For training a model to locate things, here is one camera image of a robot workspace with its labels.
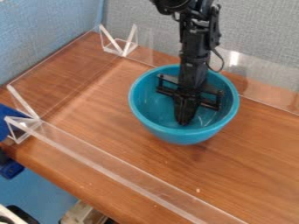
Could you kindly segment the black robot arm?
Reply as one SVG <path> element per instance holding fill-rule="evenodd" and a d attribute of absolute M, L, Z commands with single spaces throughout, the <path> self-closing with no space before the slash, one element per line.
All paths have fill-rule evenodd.
<path fill-rule="evenodd" d="M 181 25 L 181 72 L 159 74 L 157 92 L 174 101 L 175 120 L 189 125 L 199 107 L 219 110 L 223 91 L 209 83 L 211 54 L 221 45 L 221 5 L 215 0 L 150 0 L 163 15 Z"/>

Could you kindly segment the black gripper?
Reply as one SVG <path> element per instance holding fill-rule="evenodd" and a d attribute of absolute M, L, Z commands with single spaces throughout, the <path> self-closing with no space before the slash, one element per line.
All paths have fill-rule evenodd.
<path fill-rule="evenodd" d="M 187 124 L 186 110 L 191 122 L 199 107 L 221 109 L 223 91 L 209 83 L 209 73 L 209 66 L 203 64 L 197 68 L 179 66 L 178 77 L 166 73 L 157 75 L 159 79 L 157 92 L 173 98 L 175 119 L 181 125 Z"/>

